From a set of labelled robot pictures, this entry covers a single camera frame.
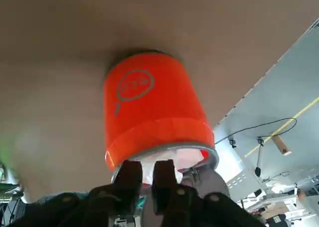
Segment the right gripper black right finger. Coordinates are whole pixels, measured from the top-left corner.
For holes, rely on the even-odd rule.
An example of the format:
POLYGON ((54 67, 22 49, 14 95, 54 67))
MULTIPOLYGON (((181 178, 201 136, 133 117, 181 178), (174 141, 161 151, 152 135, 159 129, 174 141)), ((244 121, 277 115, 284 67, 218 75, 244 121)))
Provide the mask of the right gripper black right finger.
POLYGON ((172 160, 155 163, 154 213, 161 227, 262 227, 263 223, 220 192, 201 198, 193 187, 179 184, 172 160))

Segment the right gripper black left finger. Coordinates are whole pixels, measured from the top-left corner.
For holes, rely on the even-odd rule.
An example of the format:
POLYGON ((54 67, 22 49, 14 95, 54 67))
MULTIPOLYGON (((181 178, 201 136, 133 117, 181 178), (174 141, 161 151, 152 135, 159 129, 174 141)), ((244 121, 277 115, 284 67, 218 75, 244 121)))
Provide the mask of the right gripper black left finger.
POLYGON ((142 166, 126 160, 112 184, 85 195, 69 192, 27 207, 12 227, 112 227, 118 217, 133 215, 142 186, 142 166))

